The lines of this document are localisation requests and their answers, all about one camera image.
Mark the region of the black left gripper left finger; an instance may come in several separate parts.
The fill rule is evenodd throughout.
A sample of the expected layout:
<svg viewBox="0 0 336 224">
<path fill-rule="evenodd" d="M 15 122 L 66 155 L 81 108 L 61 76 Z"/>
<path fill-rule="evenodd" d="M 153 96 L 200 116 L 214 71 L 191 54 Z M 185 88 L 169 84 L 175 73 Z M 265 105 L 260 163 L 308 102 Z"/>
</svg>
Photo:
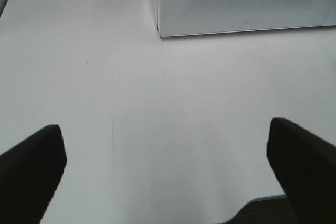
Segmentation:
<svg viewBox="0 0 336 224">
<path fill-rule="evenodd" d="M 59 125 L 48 125 L 1 155 L 1 223 L 40 223 L 67 163 Z"/>
</svg>

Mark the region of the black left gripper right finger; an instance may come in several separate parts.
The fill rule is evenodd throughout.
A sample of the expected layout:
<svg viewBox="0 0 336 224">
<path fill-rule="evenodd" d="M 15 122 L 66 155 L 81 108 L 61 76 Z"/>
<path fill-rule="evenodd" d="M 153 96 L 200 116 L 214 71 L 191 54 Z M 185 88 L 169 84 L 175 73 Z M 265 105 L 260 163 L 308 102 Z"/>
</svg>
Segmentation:
<svg viewBox="0 0 336 224">
<path fill-rule="evenodd" d="M 273 118 L 267 158 L 301 223 L 335 223 L 334 145 L 286 118 Z"/>
</svg>

